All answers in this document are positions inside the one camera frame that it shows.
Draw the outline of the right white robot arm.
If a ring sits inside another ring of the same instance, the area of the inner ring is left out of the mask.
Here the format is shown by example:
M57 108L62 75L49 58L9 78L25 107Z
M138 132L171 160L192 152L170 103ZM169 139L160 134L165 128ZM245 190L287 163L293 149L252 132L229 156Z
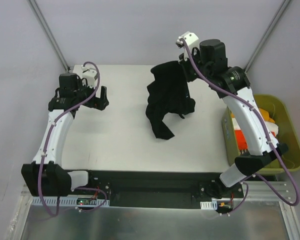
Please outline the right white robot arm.
M247 152L235 158L206 188L206 194L220 199L232 193L233 187L249 178L274 160L280 160L288 146L279 143L262 117L245 71L230 67L226 47L219 39L196 42L189 46L189 37L179 37L176 45L185 52L179 57L188 81L204 80L227 105L243 133Z

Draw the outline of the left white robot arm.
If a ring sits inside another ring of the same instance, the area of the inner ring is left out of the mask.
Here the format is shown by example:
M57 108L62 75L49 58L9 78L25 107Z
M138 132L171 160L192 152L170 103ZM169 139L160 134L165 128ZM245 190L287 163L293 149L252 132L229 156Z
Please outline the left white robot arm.
M107 88L100 86L96 69L59 75L59 86L48 103L47 127L33 160L21 168L23 179L34 197L66 197L76 188L89 195L96 183L86 170L66 171L62 154L66 137L80 106L103 111L108 105Z

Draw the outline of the black t shirt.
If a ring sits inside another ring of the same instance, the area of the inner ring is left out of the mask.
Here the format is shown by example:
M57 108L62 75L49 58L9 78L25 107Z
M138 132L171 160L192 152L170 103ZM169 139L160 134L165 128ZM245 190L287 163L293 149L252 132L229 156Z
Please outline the black t shirt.
M154 66L150 72L154 81L147 86L149 93L145 115L157 139L169 140L175 135L163 122L166 114L176 114L182 119L195 111L196 102L190 97L188 83L178 61Z

